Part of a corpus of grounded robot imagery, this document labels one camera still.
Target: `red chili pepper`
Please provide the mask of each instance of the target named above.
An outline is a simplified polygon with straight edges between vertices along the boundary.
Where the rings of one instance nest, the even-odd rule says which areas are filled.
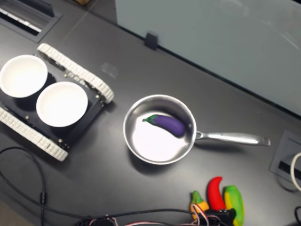
[[[209,204],[213,210],[217,210],[217,211],[226,209],[219,188],[221,181],[222,181],[222,177],[215,177],[211,179],[208,184]]]

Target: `black table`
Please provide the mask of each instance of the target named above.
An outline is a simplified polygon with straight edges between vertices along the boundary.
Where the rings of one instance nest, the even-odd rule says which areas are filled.
[[[98,74],[113,89],[115,98],[64,162],[55,161],[0,125],[0,148],[18,142],[38,156],[46,174],[50,207],[82,215],[188,209],[191,191],[197,189],[205,196],[208,181],[223,176],[221,186],[235,184],[243,195],[245,225],[283,226],[294,222],[293,210],[301,197],[284,190],[269,165],[284,129],[301,136],[299,120],[165,52],[146,48],[138,38],[74,4],[62,0],[53,0],[52,4],[63,17],[42,42]],[[35,53],[37,46],[0,26],[0,66],[17,55]],[[105,63],[118,73],[104,73],[101,66]],[[200,131],[253,133],[270,137],[272,145],[206,141],[195,145],[177,163],[143,163],[127,148],[122,123],[131,105],[151,94],[167,94],[183,101],[194,114]],[[26,155],[18,151],[6,153],[0,166],[17,187],[38,200],[40,179]],[[285,181],[281,183],[293,188]],[[1,181],[0,198],[39,224],[39,207]],[[142,219],[182,223],[190,216],[159,213],[120,218],[120,223]],[[49,225],[67,226],[78,220],[46,212],[46,221]]]

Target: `yellow green pepper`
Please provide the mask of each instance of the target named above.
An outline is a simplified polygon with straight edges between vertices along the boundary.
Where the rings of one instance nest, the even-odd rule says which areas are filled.
[[[202,199],[202,197],[198,191],[193,191],[193,193],[192,193],[192,200],[191,200],[191,205],[190,205],[191,212],[193,212],[193,207],[192,207],[193,204],[198,205],[201,208],[201,210],[203,210],[203,211],[209,209],[208,203]],[[197,216],[195,214],[193,214],[192,217],[194,220],[197,219]]]
[[[242,226],[245,217],[243,198],[235,185],[225,188],[224,201],[227,209],[235,209],[236,217],[233,221],[234,226]]]

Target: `toy vegetable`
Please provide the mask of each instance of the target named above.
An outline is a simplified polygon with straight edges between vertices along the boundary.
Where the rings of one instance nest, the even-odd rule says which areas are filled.
[[[159,126],[173,134],[175,137],[181,137],[185,133],[184,124],[174,117],[154,114],[146,119],[143,119],[143,121],[147,121],[154,126]]]
[[[198,205],[201,208],[201,210],[203,210],[203,211],[209,209],[207,202],[202,199],[202,197],[198,191],[193,191],[193,193],[192,193],[192,200],[191,200],[191,205],[190,205],[191,212],[193,212],[193,210],[194,210],[194,208],[192,207],[193,204]],[[195,214],[193,214],[192,217],[194,220],[197,219],[197,216]]]
[[[234,218],[234,226],[242,226],[244,223],[245,208],[243,198],[235,185],[230,185],[225,188],[224,194],[225,204],[227,209],[235,209],[236,217]]]
[[[220,193],[219,185],[222,181],[222,177],[215,177],[209,181],[208,184],[208,200],[210,207],[213,210],[223,210],[225,209],[224,201],[222,200],[222,196]]]

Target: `eggplant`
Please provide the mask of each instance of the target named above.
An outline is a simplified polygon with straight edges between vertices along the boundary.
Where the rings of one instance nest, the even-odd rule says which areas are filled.
[[[161,127],[175,137],[182,137],[186,131],[185,125],[180,120],[166,115],[154,114],[142,121],[147,121],[154,126]]]

